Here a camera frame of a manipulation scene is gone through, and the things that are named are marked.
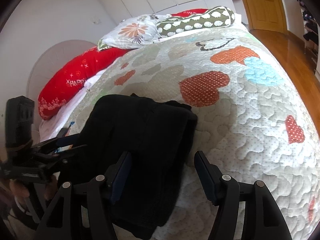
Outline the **person's left hand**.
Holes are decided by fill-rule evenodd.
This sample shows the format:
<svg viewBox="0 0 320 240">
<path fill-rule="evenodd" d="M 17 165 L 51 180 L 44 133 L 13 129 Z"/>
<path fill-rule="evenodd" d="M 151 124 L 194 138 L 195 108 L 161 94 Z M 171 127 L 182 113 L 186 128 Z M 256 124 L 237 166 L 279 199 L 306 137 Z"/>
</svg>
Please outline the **person's left hand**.
<svg viewBox="0 0 320 240">
<path fill-rule="evenodd" d="M 27 198 L 30 196 L 28 189 L 20 184 L 17 180 L 9 181 L 10 191 L 14 196 L 20 198 Z M 45 187 L 44 198 L 45 200 L 50 200 L 54 197 L 57 192 L 57 179 L 56 176 L 52 176 L 52 179 Z"/>
</svg>

